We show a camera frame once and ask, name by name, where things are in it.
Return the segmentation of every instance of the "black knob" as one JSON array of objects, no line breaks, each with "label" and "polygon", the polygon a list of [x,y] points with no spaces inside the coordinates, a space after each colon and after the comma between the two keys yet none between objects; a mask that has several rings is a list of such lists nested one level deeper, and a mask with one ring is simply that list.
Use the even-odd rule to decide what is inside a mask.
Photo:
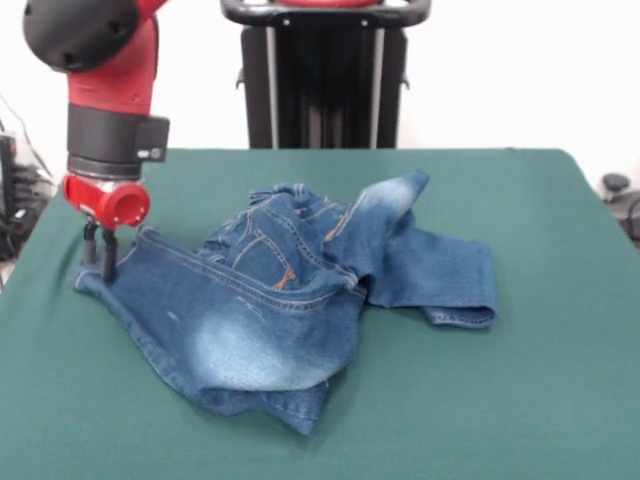
[{"label": "black knob", "polygon": [[602,179],[605,188],[611,193],[620,193],[629,186],[629,179],[618,173],[610,173]]}]

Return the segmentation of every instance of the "jeans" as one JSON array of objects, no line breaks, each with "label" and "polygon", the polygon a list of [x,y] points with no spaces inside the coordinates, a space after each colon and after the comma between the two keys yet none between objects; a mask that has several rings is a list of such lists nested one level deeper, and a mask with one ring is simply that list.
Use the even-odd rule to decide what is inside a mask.
[{"label": "jeans", "polygon": [[82,266],[74,285],[187,399],[219,415],[262,410],[308,435],[354,358],[365,303],[415,307],[434,325],[495,318],[489,248],[415,226],[427,182],[410,172],[347,205],[301,184],[256,190],[196,251],[142,227],[113,284]]}]

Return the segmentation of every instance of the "black cable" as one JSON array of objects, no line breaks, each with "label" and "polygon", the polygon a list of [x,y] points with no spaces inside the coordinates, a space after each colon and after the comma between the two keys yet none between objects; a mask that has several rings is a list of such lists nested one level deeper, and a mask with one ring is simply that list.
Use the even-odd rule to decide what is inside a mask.
[{"label": "black cable", "polygon": [[31,139],[29,138],[29,132],[27,131],[27,124],[24,122],[22,117],[18,115],[16,111],[11,107],[11,104],[7,102],[7,99],[4,98],[4,95],[2,95],[1,92],[0,92],[0,100],[2,100],[2,103],[5,104],[9,112],[11,112],[11,114],[18,119],[18,121],[20,122],[20,125],[22,125],[22,134],[24,135],[24,139],[27,142],[27,145],[29,145],[29,148],[31,149],[31,153],[33,153],[33,156],[35,157],[36,161],[40,164],[40,166],[47,173],[47,175],[49,175],[49,178],[53,178],[53,175],[51,175],[51,171],[49,170],[49,167],[47,167],[47,164],[42,159],[42,157],[38,154],[33,144],[31,143]]}]

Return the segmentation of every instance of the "white wall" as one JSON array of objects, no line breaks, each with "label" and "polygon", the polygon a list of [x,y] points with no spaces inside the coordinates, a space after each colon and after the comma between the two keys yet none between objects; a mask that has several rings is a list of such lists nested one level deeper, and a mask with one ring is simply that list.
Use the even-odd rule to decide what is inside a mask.
[{"label": "white wall", "polygon": [[[61,175],[65,78],[24,45],[24,0],[2,3],[0,91]],[[559,147],[594,185],[607,171],[640,184],[639,20],[638,0],[434,0],[408,32],[400,146]],[[245,147],[240,27],[217,0],[174,1],[160,21],[154,112],[171,118],[171,145]]]}]

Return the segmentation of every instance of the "seam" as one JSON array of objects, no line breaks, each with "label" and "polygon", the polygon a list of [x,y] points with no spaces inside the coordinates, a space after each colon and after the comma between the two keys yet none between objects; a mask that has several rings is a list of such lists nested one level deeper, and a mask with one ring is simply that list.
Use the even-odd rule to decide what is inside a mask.
[{"label": "seam", "polygon": [[262,237],[260,235],[254,238],[253,240],[251,240],[247,244],[247,246],[244,247],[238,255],[236,255],[236,258],[233,260],[233,263],[231,264],[231,268],[236,268],[236,265],[238,265],[238,262],[242,260],[242,257],[244,257],[244,255],[249,251],[249,249],[251,249],[251,247],[253,247],[260,240],[262,240]]},{"label": "seam", "polygon": [[331,203],[329,205],[325,205],[324,207],[322,207],[320,210],[318,210],[316,213],[314,213],[313,215],[310,215],[308,217],[300,217],[301,220],[303,222],[307,222],[309,220],[312,220],[314,218],[317,218],[318,216],[322,215],[323,213],[325,213],[328,210],[331,210],[332,208],[336,208],[338,207],[337,203]]},{"label": "seam", "polygon": [[367,192],[362,192],[362,195],[360,195],[358,200],[356,200],[356,203],[354,203],[353,205],[351,205],[351,207],[349,207],[349,209],[345,212],[344,216],[340,219],[340,221],[335,226],[335,228],[331,230],[329,233],[327,233],[327,235],[324,237],[326,242],[335,240],[340,236],[340,234],[344,231],[345,227],[353,217],[357,208],[360,206],[360,203],[362,203],[362,200],[364,200],[366,196],[367,196]]},{"label": "seam", "polygon": [[244,238],[249,235],[249,232],[251,231],[251,226],[253,225],[253,212],[252,210],[247,210],[244,215],[245,217],[247,217],[246,222],[247,224],[244,227],[244,232],[242,232],[242,236],[238,239],[238,242],[241,242],[242,240],[244,240]]},{"label": "seam", "polygon": [[214,268],[211,268],[210,266],[203,265],[199,262],[196,262],[195,260],[185,256],[184,254],[181,254],[170,248],[167,248],[164,245],[158,244],[154,240],[151,240],[147,237],[140,237],[140,241],[145,242],[147,245],[153,248],[156,248],[158,250],[162,250],[167,254],[175,257],[176,260],[181,265],[183,265],[186,268],[189,268],[190,270],[196,273],[200,273],[201,275],[207,278],[218,280],[226,284],[228,287],[233,288],[236,291],[242,292],[245,295],[248,295],[257,301],[270,305],[271,307],[279,310],[294,311],[294,312],[307,312],[310,310],[316,310],[318,308],[323,307],[331,297],[339,293],[338,291],[334,291],[334,292],[325,294],[321,297],[313,298],[310,300],[280,300],[278,298],[275,298],[266,294],[265,292],[255,287],[249,286],[239,280],[236,280],[235,278],[232,278],[229,275],[219,270],[216,270]]},{"label": "seam", "polygon": [[273,217],[282,226],[284,226],[287,230],[289,230],[289,232],[291,232],[291,234],[296,240],[296,243],[300,247],[300,253],[302,253],[302,255],[304,255],[310,262],[312,262],[313,264],[321,268],[336,269],[342,275],[349,278],[352,282],[356,284],[358,283],[358,277],[354,273],[349,272],[348,270],[346,270],[345,268],[341,267],[338,264],[331,263],[331,262],[328,262],[327,260],[317,257],[311,251],[308,245],[305,243],[302,236],[298,232],[298,229],[295,227],[295,225],[293,225],[293,223],[291,223],[291,221],[288,218],[280,215],[278,212],[271,210],[270,208],[265,208],[264,212],[267,213],[269,216]]},{"label": "seam", "polygon": [[297,283],[296,271],[291,267],[291,264],[287,260],[287,257],[284,256],[284,253],[282,253],[282,250],[280,250],[280,248],[278,247],[276,242],[271,240],[271,238],[269,238],[262,230],[258,229],[257,232],[260,235],[260,238],[262,239],[262,241],[264,241],[264,243],[267,245],[267,247],[269,247],[271,249],[271,251],[276,256],[278,261],[282,264],[282,266],[284,267],[285,271],[286,270],[291,270],[293,272],[293,275],[294,275],[293,280],[294,280],[294,282]]}]

